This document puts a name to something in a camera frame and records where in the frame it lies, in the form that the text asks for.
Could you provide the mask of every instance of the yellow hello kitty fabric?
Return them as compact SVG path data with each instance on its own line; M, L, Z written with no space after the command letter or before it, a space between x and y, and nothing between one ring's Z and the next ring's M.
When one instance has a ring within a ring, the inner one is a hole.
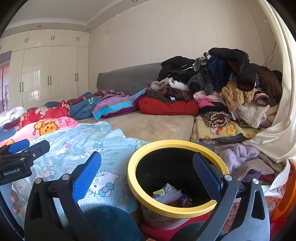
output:
M264 130L264 128L253 129L253 128L241 128L234 121L231 121L229 125L225 127L209 127L202 117L198 115L195 117L193 125L191 141L194 142L197 139L215 139L220 137L233 137L238 134L243 134L244 137L250 139L253 138L257 133Z

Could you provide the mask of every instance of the trash can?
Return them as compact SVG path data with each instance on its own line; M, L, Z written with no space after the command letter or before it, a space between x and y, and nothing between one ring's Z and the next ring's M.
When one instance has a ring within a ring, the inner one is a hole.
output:
M193 168L193 155L200 152L210 164L229 174L222 159L201 145L180 141L163 140L149 143L138 149L128 164L128 184L141 203L145 221L156 229L174 229L189 218L203 215L216 205L207 194ZM167 183L181 189L192 198L187 208L172 207L154 200L151 195Z

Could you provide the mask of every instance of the beige bed sheet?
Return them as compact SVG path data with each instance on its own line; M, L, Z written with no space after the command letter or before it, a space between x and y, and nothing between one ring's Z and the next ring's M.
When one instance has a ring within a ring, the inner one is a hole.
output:
M112 130L122 129L126 137L134 137L148 142L168 139L190 141L194 116L145 115L135 111L110 119L89 118L78 122L96 123L98 121L109 122Z

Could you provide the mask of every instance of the blue gripper pad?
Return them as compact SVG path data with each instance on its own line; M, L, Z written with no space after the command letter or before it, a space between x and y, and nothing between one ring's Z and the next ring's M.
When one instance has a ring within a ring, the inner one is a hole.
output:
M27 139L24 139L22 141L11 144L8 148L8 151L14 154L28 148L29 146L30 146L30 142Z
M98 152L93 152L93 154L88 158L85 164L85 168L79 174L75 182L73 183L73 193L72 197L77 203L78 200L83 199L91 185L94 177L98 173L101 167L102 158L101 154Z
M200 153L194 154L193 167L204 185L209 197L219 202L222 198L222 180Z

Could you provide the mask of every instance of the wardrobe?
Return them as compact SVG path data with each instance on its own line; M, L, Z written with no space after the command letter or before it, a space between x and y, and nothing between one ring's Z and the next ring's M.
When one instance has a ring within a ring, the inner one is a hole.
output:
M89 33L41 29L0 39L0 54L12 51L9 108L39 107L88 92Z

